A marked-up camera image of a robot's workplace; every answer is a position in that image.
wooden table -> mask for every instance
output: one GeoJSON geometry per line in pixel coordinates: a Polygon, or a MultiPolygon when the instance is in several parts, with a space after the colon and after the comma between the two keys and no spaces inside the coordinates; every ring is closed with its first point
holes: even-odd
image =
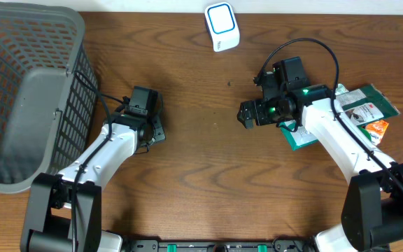
{"type": "MultiPolygon", "coordinates": [[[[251,78],[290,39],[320,39],[337,54],[341,83],[351,90],[374,83],[389,97],[402,114],[388,120],[380,147],[403,162],[403,17],[239,14],[240,45],[215,53],[202,14],[82,16],[101,91],[121,97],[142,85],[165,102],[167,140],[128,159],[112,178],[103,229],[161,239],[273,239],[311,236],[340,221],[348,186],[319,143],[292,151],[274,126],[246,130],[236,120],[242,101],[261,97],[251,78]]],[[[332,84],[333,63],[320,46],[297,43],[272,62],[294,56],[312,83],[332,84]]],[[[91,140],[103,119],[99,102],[91,140]]],[[[19,249],[27,197],[0,195],[0,251],[19,249]]],[[[392,249],[403,251],[403,241],[392,249]]]]}

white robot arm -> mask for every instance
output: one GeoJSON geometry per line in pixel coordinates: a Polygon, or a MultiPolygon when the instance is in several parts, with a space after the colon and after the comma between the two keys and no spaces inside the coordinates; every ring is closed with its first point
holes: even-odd
{"type": "Polygon", "coordinates": [[[77,160],[57,175],[39,174],[35,178],[22,231],[22,252],[71,251],[73,247],[77,252],[120,251],[122,237],[101,231],[101,192],[138,148],[148,151],[151,145],[165,140],[162,105],[158,92],[135,87],[132,98],[124,98],[124,104],[107,116],[111,121],[77,160]],[[72,221],[76,222],[76,232],[71,220],[52,215],[50,208],[62,207],[75,208],[72,221]],[[73,234],[77,234],[74,246],[73,234]]]}
{"type": "MultiPolygon", "coordinates": [[[[385,166],[390,167],[394,160],[382,153],[363,133],[351,122],[344,113],[338,101],[334,101],[335,108],[340,113],[341,119],[348,128],[353,131],[361,142],[381,160],[385,166]]],[[[312,105],[304,107],[302,113],[302,124],[307,131],[312,133],[326,151],[331,155],[339,166],[341,172],[349,183],[353,176],[357,176],[361,171],[380,171],[381,168],[357,145],[344,128],[334,118],[331,110],[330,98],[313,101],[312,105]]],[[[320,252],[355,252],[357,251],[349,243],[341,224],[323,231],[315,236],[316,245],[320,252]]]]}
{"type": "Polygon", "coordinates": [[[334,100],[332,109],[332,91],[324,85],[310,85],[299,57],[277,62],[273,68],[273,72],[261,71],[254,78],[255,84],[262,86],[264,97],[242,102],[238,120],[248,129],[255,120],[258,126],[276,123],[289,131],[297,130],[297,126],[291,130],[281,122],[295,120],[321,142],[349,184],[342,224],[317,234],[316,249],[366,251],[403,239],[403,164],[374,146],[338,101],[334,100]],[[389,175],[377,162],[389,167],[389,175]],[[382,190],[390,193],[390,198],[381,200],[382,190]]]}

wire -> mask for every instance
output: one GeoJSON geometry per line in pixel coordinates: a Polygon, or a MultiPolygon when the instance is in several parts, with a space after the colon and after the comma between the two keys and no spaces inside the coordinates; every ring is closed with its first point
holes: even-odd
{"type": "Polygon", "coordinates": [[[141,152],[141,153],[135,153],[135,155],[147,154],[147,153],[150,151],[150,144],[146,143],[146,148],[147,148],[146,151],[143,151],[143,152],[141,152]]]}
{"type": "Polygon", "coordinates": [[[325,45],[323,42],[316,40],[314,38],[296,38],[293,39],[291,41],[288,41],[286,43],[284,43],[283,45],[279,46],[277,49],[275,49],[272,53],[270,53],[269,57],[267,58],[267,60],[265,61],[264,65],[262,66],[258,78],[262,75],[262,73],[265,71],[265,67],[267,66],[268,62],[270,61],[270,59],[282,48],[295,43],[295,42],[299,42],[299,41],[310,41],[310,42],[314,42],[317,43],[318,45],[324,47],[324,49],[326,49],[329,54],[331,54],[332,59],[334,60],[335,63],[335,69],[336,69],[336,73],[335,73],[335,79],[334,79],[334,88],[332,90],[332,96],[331,96],[331,100],[330,100],[330,106],[332,109],[332,112],[334,114],[334,117],[339,121],[340,125],[345,129],[345,131],[351,136],[351,138],[368,154],[369,158],[372,158],[373,161],[375,161],[375,163],[382,168],[382,170],[390,177],[390,179],[394,182],[394,184],[402,191],[403,193],[403,185],[402,183],[393,175],[393,173],[391,173],[391,171],[374,155],[374,151],[369,150],[362,142],[359,138],[357,138],[357,136],[354,135],[354,133],[348,128],[348,126],[344,123],[344,121],[341,119],[340,115],[337,113],[337,110],[335,109],[335,104],[334,104],[334,100],[335,100],[335,92],[337,91],[337,87],[339,84],[339,62],[337,60],[337,57],[335,56],[334,52],[332,51],[332,49],[330,49],[327,45],[325,45]]]}
{"type": "Polygon", "coordinates": [[[295,248],[297,249],[297,251],[298,252],[302,252],[299,248],[298,248],[298,245],[297,245],[297,243],[295,242],[295,241],[292,241],[293,242],[293,245],[295,245],[295,248]]]}
{"type": "Polygon", "coordinates": [[[71,220],[72,220],[72,237],[73,237],[73,252],[77,251],[77,213],[76,213],[76,193],[77,193],[77,185],[78,185],[78,181],[80,180],[80,176],[82,175],[82,173],[85,171],[86,166],[88,165],[88,162],[90,162],[90,160],[96,155],[97,152],[99,152],[101,150],[102,147],[104,147],[104,145],[110,140],[111,138],[111,134],[113,132],[113,128],[112,128],[112,121],[111,121],[111,115],[110,115],[110,111],[108,109],[108,106],[106,105],[106,102],[103,98],[103,95],[96,89],[96,87],[92,84],[92,82],[90,81],[90,79],[81,71],[74,71],[74,77],[76,78],[76,80],[83,85],[84,87],[88,88],[89,90],[93,91],[98,98],[101,100],[102,105],[104,106],[104,110],[106,113],[106,119],[107,119],[107,123],[108,123],[108,134],[105,137],[105,139],[95,148],[94,151],[92,151],[88,157],[86,158],[86,160],[79,166],[76,177],[74,179],[73,182],[73,187],[72,187],[72,196],[71,196],[71,220]],[[87,85],[80,77],[83,77],[83,79],[85,79],[85,81],[87,81],[89,83],[89,85],[87,85]]]}
{"type": "MultiPolygon", "coordinates": [[[[91,83],[90,79],[89,79],[87,76],[83,75],[82,72],[76,70],[76,71],[74,71],[74,73],[78,73],[78,74],[84,76],[84,79],[85,79],[88,83],[91,83]]],[[[89,85],[87,85],[87,83],[85,83],[85,82],[83,82],[83,81],[79,81],[79,83],[80,83],[82,86],[86,87],[87,89],[89,89],[89,90],[91,90],[91,91],[94,91],[94,90],[92,89],[92,87],[90,87],[89,85]]],[[[119,102],[120,104],[124,104],[124,102],[123,102],[121,99],[118,99],[118,98],[116,98],[116,97],[112,97],[111,95],[104,94],[104,93],[102,93],[102,92],[100,92],[100,94],[101,94],[101,96],[103,96],[103,97],[107,97],[107,98],[109,98],[109,99],[112,99],[112,100],[114,100],[114,101],[119,102]]]]}
{"type": "Polygon", "coordinates": [[[281,123],[284,123],[284,122],[278,122],[278,123],[276,123],[276,126],[280,127],[281,129],[285,129],[288,132],[296,132],[298,130],[298,127],[299,127],[299,125],[298,125],[298,123],[296,121],[295,121],[295,127],[293,129],[290,129],[289,127],[287,127],[285,125],[282,125],[281,123]]]}

laundry basket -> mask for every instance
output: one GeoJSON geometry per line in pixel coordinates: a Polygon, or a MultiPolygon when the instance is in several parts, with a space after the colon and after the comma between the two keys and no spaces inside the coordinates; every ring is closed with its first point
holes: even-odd
{"type": "Polygon", "coordinates": [[[96,96],[85,24],[69,8],[0,3],[0,193],[30,187],[72,163],[87,141],[96,96]]]}

small white box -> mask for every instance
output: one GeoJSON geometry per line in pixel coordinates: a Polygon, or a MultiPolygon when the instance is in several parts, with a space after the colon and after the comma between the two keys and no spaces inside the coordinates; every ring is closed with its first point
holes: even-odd
{"type": "Polygon", "coordinates": [[[239,27],[229,3],[216,3],[206,7],[204,16],[215,52],[227,50],[239,44],[239,27]]]}

